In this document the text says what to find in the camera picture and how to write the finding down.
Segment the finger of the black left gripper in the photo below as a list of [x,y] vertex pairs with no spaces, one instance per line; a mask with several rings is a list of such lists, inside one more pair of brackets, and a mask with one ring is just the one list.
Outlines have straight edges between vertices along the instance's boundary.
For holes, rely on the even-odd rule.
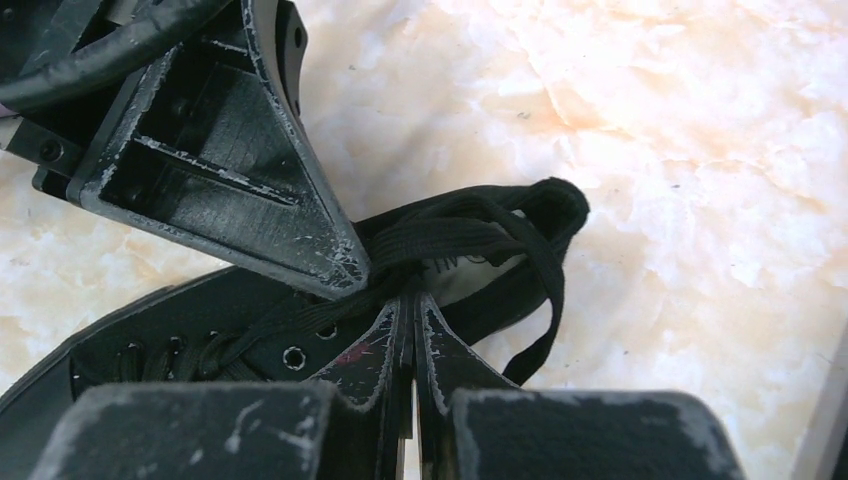
[[300,74],[308,35],[292,1],[254,2],[254,63],[282,125],[303,133]]

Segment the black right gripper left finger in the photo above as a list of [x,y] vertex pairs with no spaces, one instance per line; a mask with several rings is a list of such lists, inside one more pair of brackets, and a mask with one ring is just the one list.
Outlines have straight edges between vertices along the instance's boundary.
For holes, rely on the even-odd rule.
[[409,296],[304,386],[306,479],[400,479],[411,435]]

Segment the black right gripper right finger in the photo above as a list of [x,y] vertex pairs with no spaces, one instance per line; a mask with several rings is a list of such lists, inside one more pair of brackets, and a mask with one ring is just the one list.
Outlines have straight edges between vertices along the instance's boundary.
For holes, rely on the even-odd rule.
[[517,390],[447,324],[434,298],[418,293],[413,307],[414,368],[423,479],[477,479],[479,448],[468,427],[467,397]]

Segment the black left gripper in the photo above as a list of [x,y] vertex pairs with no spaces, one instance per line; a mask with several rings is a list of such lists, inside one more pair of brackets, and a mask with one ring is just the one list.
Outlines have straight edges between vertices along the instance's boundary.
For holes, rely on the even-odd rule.
[[266,97],[254,2],[2,2],[1,148],[43,193],[342,298],[369,260]]

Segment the black canvas sneaker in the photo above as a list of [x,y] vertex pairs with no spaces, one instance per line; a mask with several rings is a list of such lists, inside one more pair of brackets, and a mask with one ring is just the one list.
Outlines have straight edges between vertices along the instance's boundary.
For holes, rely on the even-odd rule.
[[[471,194],[496,202],[520,198],[561,201],[568,206],[585,206],[588,214],[590,211],[584,193],[558,178],[529,186],[468,187],[395,208],[355,226],[372,260],[366,285],[356,293],[363,292],[376,275],[377,260],[371,239],[377,230],[415,208]],[[519,261],[513,258],[493,266],[476,257],[427,260],[415,279],[371,313],[326,327],[316,334],[295,334],[260,343],[247,355],[263,375],[254,381],[299,381],[316,373],[347,350],[371,326],[384,304],[412,282],[431,292],[448,326],[464,342],[475,344],[523,320],[542,304],[551,305],[549,300],[543,300],[538,307],[532,307],[528,300],[518,303],[510,295],[502,295],[483,310],[485,314],[498,317],[493,325],[465,329],[459,320],[449,320],[449,304],[482,289]],[[159,353],[168,344],[198,347],[202,338],[210,333],[244,328],[272,311],[293,313],[323,302],[333,301],[243,268],[228,267],[190,282],[162,288],[106,315],[64,341],[2,395],[2,477],[25,479],[31,474],[59,418],[89,388],[119,382],[203,382],[120,381],[117,378],[118,357],[126,347],[136,345],[145,354]]]

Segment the black shoelace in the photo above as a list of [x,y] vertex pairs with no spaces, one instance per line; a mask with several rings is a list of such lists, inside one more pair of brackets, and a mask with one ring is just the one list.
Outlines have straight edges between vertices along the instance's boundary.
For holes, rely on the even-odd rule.
[[168,344],[159,353],[145,354],[136,345],[128,346],[118,357],[117,378],[130,382],[259,380],[263,375],[247,355],[263,341],[316,334],[371,313],[415,279],[427,260],[476,257],[493,266],[513,258],[520,261],[482,289],[449,304],[449,320],[459,320],[465,329],[493,325],[498,317],[483,310],[502,295],[518,303],[528,300],[532,307],[543,300],[551,303],[548,331],[517,354],[503,372],[510,381],[522,384],[549,355],[564,307],[562,263],[587,214],[587,207],[561,201],[496,202],[478,194],[415,208],[372,237],[376,275],[363,292],[293,313],[272,311],[244,328],[210,333],[198,347]]

